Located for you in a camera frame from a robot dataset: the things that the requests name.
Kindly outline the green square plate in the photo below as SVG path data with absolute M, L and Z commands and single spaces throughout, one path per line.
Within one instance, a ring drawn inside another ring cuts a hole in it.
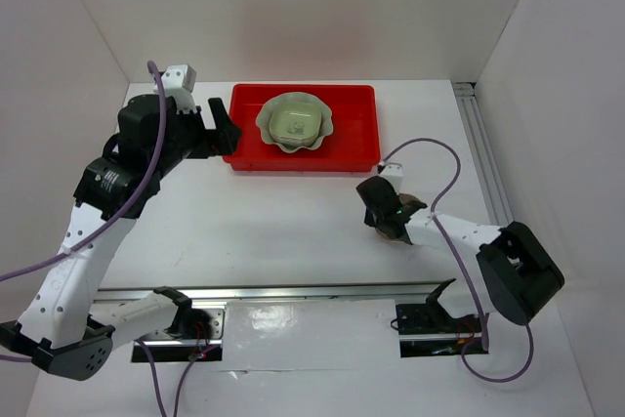
M 276 142 L 308 146 L 318 137 L 321 122 L 321 108 L 317 104 L 280 103 L 272 111 L 269 131 Z

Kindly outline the green scalloped bowl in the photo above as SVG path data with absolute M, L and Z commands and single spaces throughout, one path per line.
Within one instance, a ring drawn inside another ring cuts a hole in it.
M 269 124 L 273 109 L 280 103 L 286 102 L 302 102 L 317 104 L 321 108 L 322 122 L 321 128 L 316 140 L 308 146 L 289 146 L 279 142 L 276 142 L 270 135 Z M 292 154 L 299 150 L 318 150 L 320 149 L 325 138 L 331 136 L 334 133 L 333 113 L 331 108 L 324 103 L 320 98 L 315 95 L 304 92 L 288 92 L 278 96 L 275 96 L 265 102 L 261 110 L 259 111 L 255 124 L 260 130 L 261 140 L 264 144 L 269 146 L 277 146 L 283 152 Z

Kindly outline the pink-brown square panda plate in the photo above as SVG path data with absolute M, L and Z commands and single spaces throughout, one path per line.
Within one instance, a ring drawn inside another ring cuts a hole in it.
M 405 225 L 407 231 L 407 224 L 410 222 L 411 217 L 427 207 L 428 205 L 418 197 L 411 194 L 400 193 L 396 198 L 396 202 L 389 208 L 385 208 L 381 211 L 377 219 L 376 231 L 378 233 L 378 226 L 385 222 Z

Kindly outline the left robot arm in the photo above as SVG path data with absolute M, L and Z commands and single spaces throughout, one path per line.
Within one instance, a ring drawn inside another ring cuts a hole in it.
M 116 348 L 157 330 L 185 336 L 209 321 L 192 300 L 171 287 L 157 287 L 140 300 L 93 313 L 104 275 L 124 238 L 160 182 L 187 158 L 235 152 L 240 129 L 219 98 L 208 101 L 215 123 L 205 127 L 201 111 L 183 113 L 173 98 L 139 95 L 117 115 L 118 132 L 84 170 L 60 249 L 30 306 L 1 325 L 1 344 L 41 370 L 85 381 Z

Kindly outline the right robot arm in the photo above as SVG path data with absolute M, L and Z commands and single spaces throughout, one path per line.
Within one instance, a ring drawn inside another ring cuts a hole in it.
M 459 256 L 462 279 L 484 313 L 526 326 L 564 286 L 562 271 L 523 223 L 497 227 L 433 212 L 418 199 L 402 199 L 380 176 L 356 191 L 365 206 L 365 224 L 388 240 Z

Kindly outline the red plastic bin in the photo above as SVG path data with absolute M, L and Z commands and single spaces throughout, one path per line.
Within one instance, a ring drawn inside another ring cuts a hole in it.
M 256 118 L 265 102 L 287 92 L 312 94 L 332 110 L 334 132 L 320 148 L 287 153 L 262 142 Z M 236 84 L 229 117 L 242 130 L 235 154 L 224 158 L 235 171 L 368 173 L 380 161 L 375 92 L 369 85 Z

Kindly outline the aluminium rail front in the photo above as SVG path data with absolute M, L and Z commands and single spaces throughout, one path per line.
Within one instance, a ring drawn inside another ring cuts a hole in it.
M 205 303 L 426 298 L 444 281 L 274 286 L 177 287 Z

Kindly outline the aluminium rail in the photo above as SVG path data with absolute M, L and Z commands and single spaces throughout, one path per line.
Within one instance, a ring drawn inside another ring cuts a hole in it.
M 426 298 L 444 281 L 274 286 L 177 287 L 205 303 Z
M 476 164 L 489 219 L 496 225 L 506 226 L 514 216 L 479 109 L 475 83 L 452 82 L 451 86 Z

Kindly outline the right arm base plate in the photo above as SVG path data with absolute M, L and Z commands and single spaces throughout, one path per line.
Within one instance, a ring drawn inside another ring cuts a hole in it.
M 475 315 L 452 318 L 433 312 L 426 304 L 397 304 L 390 321 L 398 334 L 401 358 L 486 354 L 481 344 L 481 326 Z

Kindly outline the aluminium rail right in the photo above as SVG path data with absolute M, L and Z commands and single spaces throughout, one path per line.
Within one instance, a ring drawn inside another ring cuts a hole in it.
M 451 86 L 476 164 L 489 219 L 496 225 L 506 226 L 514 216 L 479 109 L 475 83 L 452 82 Z

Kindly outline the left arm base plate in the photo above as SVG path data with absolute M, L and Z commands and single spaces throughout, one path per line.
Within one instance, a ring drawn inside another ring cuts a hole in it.
M 157 330 L 143 336 L 141 341 L 155 363 L 189 362 L 199 353 L 202 353 L 198 359 L 200 362 L 221 361 L 225 319 L 224 308 L 204 309 L 204 314 L 199 314 L 180 336 Z

